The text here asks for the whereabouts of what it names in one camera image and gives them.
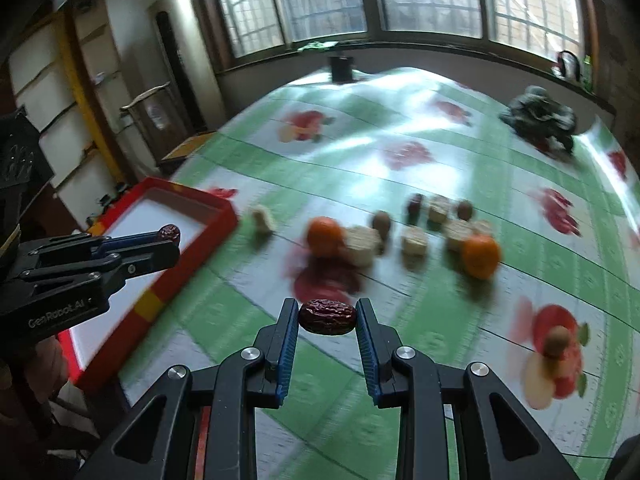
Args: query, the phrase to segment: window frame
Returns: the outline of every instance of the window frame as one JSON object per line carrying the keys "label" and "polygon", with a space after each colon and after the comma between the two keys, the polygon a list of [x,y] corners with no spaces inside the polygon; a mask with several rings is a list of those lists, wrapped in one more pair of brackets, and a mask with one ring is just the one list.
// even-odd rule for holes
{"label": "window frame", "polygon": [[[509,61],[517,62],[531,68],[550,73],[553,61],[546,57],[539,56],[527,50],[521,50],[517,47],[499,43],[491,40],[495,37],[494,31],[494,7],[493,0],[478,0],[480,6],[480,23],[481,37],[473,38],[471,36],[459,36],[456,34],[446,34],[441,32],[420,32],[420,31],[402,31],[402,30],[386,30],[386,8],[384,0],[362,0],[362,8],[366,20],[367,31],[352,32],[347,34],[336,34],[333,36],[321,36],[318,38],[309,38],[303,41],[291,41],[287,36],[287,27],[282,23],[284,16],[283,2],[274,0],[276,14],[280,23],[280,30],[284,42],[282,45],[273,46],[264,50],[259,50],[246,54],[245,56],[235,57],[231,49],[228,28],[226,28],[226,19],[222,13],[222,4],[220,0],[210,0],[206,3],[206,11],[212,23],[212,33],[214,37],[213,43],[216,45],[217,55],[214,63],[217,72],[224,72],[242,65],[251,64],[269,58],[277,58],[286,56],[296,52],[299,47],[309,43],[310,41],[356,41],[361,43],[385,43],[389,46],[393,44],[416,44],[425,46],[447,46],[462,48],[467,51],[479,52],[489,56],[503,58]],[[593,17],[590,15],[590,8],[587,0],[577,0],[578,20],[582,31],[582,46],[584,48],[583,55],[592,55],[592,46],[594,32],[591,30]]]}

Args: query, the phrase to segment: orange fruit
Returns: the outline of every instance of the orange fruit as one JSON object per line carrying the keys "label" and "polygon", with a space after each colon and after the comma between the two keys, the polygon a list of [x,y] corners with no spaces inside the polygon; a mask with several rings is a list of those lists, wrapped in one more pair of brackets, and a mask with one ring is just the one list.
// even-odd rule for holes
{"label": "orange fruit", "polygon": [[344,245],[342,227],[333,218],[313,218],[306,230],[306,244],[313,256],[333,258]]}
{"label": "orange fruit", "polygon": [[474,278],[488,280],[497,269],[502,252],[491,236],[473,235],[462,247],[462,262]]}

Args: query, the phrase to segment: green checkered pattern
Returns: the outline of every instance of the green checkered pattern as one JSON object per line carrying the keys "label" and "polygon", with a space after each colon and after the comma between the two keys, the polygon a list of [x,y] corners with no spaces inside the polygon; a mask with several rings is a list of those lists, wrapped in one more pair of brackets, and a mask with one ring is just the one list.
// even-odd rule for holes
{"label": "green checkered pattern", "polygon": [[[413,131],[410,135],[463,148],[470,153],[473,178],[466,196],[479,219],[488,219],[503,248],[503,263],[535,276],[603,310],[606,347],[596,405],[582,456],[568,456],[582,479],[600,479],[609,465],[626,403],[633,330],[640,330],[640,291],[628,284],[624,256],[614,216],[622,214],[620,201],[606,193],[593,161],[581,143],[575,148],[580,179],[511,148],[511,133],[497,119],[500,103],[462,91],[454,83],[434,84],[439,95],[481,114],[476,138],[446,129]],[[353,135],[379,129],[392,132],[407,117],[394,104],[415,87],[387,92],[381,102],[339,89],[290,85],[273,91],[228,123],[180,168],[175,179],[196,186],[216,167],[263,180],[277,187],[261,197],[276,222],[293,218],[309,199],[319,196],[367,212],[386,210],[402,219],[406,197],[420,192],[411,186],[336,168],[340,151],[321,153],[308,162],[290,160],[246,142],[248,137],[290,102],[321,105],[348,114]],[[608,131],[598,142],[609,142]],[[590,205],[602,266],[557,245],[539,234],[509,222],[509,196],[513,167],[549,179]],[[347,196],[344,182],[360,183],[376,194]],[[231,273],[257,254],[251,219],[244,216],[229,240],[192,277],[165,310],[148,337],[121,371],[131,381],[178,328],[186,330],[214,362],[249,345],[257,330],[273,319],[227,282]],[[469,295],[457,263],[446,254],[431,256],[429,269],[399,309],[392,325],[405,344],[414,346],[443,364],[465,365],[482,321],[482,291]],[[284,406],[269,415],[305,445],[285,462],[276,478],[383,479],[393,478],[397,453],[399,413],[374,410],[364,378],[319,349],[300,340],[290,393]],[[452,423],[447,421],[451,478],[457,478],[457,455]]]}

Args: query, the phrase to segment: dried jujube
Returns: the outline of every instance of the dried jujube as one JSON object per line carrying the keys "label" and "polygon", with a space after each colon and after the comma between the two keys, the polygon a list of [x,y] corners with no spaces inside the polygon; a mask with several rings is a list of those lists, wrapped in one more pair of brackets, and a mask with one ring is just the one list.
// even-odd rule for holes
{"label": "dried jujube", "polygon": [[334,300],[311,300],[300,307],[298,323],[307,332],[344,335],[356,326],[356,309]]}

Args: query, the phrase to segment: metal screw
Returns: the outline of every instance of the metal screw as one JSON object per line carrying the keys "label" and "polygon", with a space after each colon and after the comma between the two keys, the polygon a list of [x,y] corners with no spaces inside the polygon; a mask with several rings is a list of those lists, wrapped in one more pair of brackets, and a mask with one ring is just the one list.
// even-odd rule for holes
{"label": "metal screw", "polygon": [[170,379],[178,380],[187,374],[187,368],[182,365],[175,365],[169,368],[166,374]]}
{"label": "metal screw", "polygon": [[471,373],[478,377],[484,377],[489,373],[489,367],[484,363],[473,363],[471,365]]}
{"label": "metal screw", "polygon": [[396,355],[401,359],[411,359],[415,357],[415,350],[410,346],[399,346],[396,348]]}
{"label": "metal screw", "polygon": [[245,348],[240,352],[242,359],[246,359],[247,361],[253,361],[260,357],[260,350],[258,350],[255,346],[249,346],[249,348]]}

